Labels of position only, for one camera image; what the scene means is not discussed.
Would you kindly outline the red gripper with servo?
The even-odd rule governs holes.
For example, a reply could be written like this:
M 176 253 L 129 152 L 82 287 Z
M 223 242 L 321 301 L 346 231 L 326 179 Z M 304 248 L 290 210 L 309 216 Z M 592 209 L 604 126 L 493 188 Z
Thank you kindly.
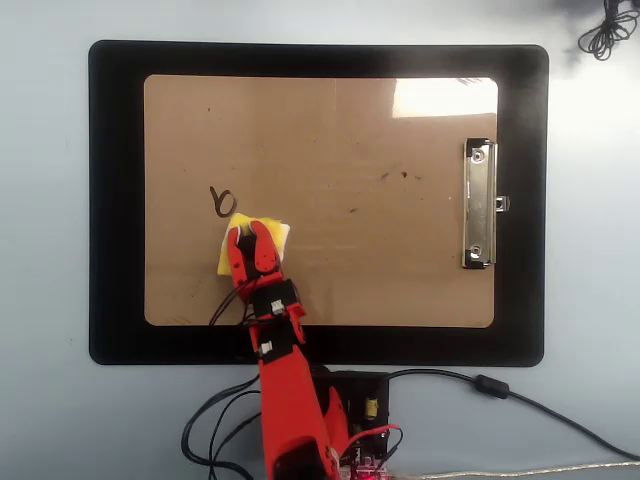
M 227 255 L 238 297 L 246 303 L 258 289 L 284 279 L 280 256 L 271 232 L 261 221 L 250 222 L 250 239 L 241 239 L 242 229 L 233 227 L 227 236 Z

